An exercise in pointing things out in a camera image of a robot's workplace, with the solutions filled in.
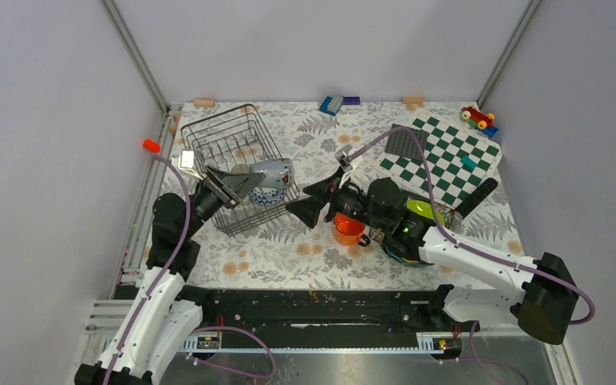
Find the black square plate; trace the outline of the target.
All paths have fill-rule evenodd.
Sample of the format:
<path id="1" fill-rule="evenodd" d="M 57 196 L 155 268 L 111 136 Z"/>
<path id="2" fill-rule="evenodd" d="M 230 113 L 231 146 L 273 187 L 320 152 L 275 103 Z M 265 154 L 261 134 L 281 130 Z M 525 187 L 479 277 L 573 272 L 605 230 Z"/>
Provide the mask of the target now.
<path id="1" fill-rule="evenodd" d="M 447 225 L 452 225 L 454 218 L 453 211 L 450 211 L 450 220 Z M 393 225 L 391 229 L 371 229 L 369 237 L 372 241 L 386 246 L 390 251 L 399 257 L 408 260 L 422 261 L 419 256 L 419 247 L 424 245 L 424 235 L 431 228 L 437 226 L 436 222 L 413 213 L 406 208 L 401 221 Z"/>

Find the green utensil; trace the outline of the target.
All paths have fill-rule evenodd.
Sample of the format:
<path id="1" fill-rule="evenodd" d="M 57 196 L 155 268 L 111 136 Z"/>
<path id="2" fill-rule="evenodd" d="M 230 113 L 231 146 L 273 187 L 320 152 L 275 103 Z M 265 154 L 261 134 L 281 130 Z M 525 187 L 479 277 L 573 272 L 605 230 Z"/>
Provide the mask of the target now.
<path id="1" fill-rule="evenodd" d="M 429 202 L 420 200 L 408 200 L 406 203 L 406 207 L 413 213 L 416 213 L 421 217 L 427 218 L 428 220 L 433 222 L 436 222 L 436 217 L 438 217 L 438 219 L 440 220 L 440 224 L 443 226 L 446 225 L 442 212 L 439 209 L 433 209 L 432 205 Z"/>

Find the orange cup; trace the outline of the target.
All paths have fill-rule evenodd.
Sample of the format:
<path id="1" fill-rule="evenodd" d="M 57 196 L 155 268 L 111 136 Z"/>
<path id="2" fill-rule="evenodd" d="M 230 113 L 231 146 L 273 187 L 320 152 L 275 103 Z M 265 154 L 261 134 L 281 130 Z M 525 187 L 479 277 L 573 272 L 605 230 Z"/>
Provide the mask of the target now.
<path id="1" fill-rule="evenodd" d="M 371 244 L 371 239 L 365 234 L 366 225 L 364 223 L 349 218 L 344 214 L 336 213 L 333 224 L 334 239 L 340 245 L 367 247 Z"/>

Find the grey cup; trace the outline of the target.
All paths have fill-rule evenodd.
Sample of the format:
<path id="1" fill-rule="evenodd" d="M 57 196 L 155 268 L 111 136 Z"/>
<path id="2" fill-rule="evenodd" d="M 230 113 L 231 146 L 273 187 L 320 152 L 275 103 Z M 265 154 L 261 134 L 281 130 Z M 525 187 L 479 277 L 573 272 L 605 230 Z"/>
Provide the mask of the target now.
<path id="1" fill-rule="evenodd" d="M 259 188 L 286 189 L 294 182 L 294 164 L 289 158 L 263 160 L 251 164 L 250 171 L 265 175 Z"/>

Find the blue dotted plate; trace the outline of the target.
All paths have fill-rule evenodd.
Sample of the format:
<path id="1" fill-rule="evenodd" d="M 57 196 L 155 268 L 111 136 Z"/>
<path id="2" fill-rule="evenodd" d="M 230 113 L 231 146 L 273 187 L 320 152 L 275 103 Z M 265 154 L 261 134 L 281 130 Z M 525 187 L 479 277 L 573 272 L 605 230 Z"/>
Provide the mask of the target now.
<path id="1" fill-rule="evenodd" d="M 422 266 L 429 266 L 429 264 L 425 261 L 417 261 L 417 260 L 408 260 L 406 258 L 403 257 L 399 257 L 397 255 L 395 255 L 392 251 L 390 251 L 386 246 L 382 245 L 381 246 L 382 251 L 390 258 L 392 258 L 393 260 L 397 261 L 398 263 L 402 264 L 402 265 L 407 265 L 407 266 L 416 266 L 416 267 L 422 267 Z"/>

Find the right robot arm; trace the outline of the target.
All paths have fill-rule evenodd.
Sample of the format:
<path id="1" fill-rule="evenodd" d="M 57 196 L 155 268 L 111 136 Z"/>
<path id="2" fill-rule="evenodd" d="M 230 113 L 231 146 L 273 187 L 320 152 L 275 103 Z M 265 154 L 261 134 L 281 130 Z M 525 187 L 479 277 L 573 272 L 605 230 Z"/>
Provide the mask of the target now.
<path id="1" fill-rule="evenodd" d="M 512 257 L 462 237 L 409 209 L 407 193 L 390 178 L 373 181 L 366 192 L 341 179 L 336 172 L 306 187 L 307 196 L 286 210 L 311 229 L 342 214 L 369 227 L 371 239 L 396 261 L 449 267 L 489 286 L 477 292 L 440 286 L 428 308 L 436 329 L 468 321 L 513 324 L 541 342 L 563 343 L 580 295 L 559 256 Z"/>

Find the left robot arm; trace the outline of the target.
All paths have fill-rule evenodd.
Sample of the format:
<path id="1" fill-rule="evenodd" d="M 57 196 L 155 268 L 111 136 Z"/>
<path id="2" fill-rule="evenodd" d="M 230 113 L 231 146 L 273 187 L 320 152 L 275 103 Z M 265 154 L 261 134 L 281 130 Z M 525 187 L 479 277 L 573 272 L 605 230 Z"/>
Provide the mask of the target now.
<path id="1" fill-rule="evenodd" d="M 264 179 L 259 172 L 227 173 L 208 166 L 194 192 L 156 198 L 142 284 L 115 337 L 95 363 L 79 366 L 75 384 L 158 384 L 186 337 L 215 323 L 212 303 L 179 297 L 201 248 L 192 237 Z"/>

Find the beige small cup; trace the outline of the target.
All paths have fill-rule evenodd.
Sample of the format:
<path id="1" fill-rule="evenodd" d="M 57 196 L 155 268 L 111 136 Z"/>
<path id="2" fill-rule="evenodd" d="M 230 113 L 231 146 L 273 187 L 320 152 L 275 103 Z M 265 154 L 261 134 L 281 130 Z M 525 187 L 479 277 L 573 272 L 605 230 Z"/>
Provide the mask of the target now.
<path id="1" fill-rule="evenodd" d="M 230 172 L 233 174 L 247 174 L 251 172 L 251 169 L 247 164 L 236 164 L 231 168 Z"/>

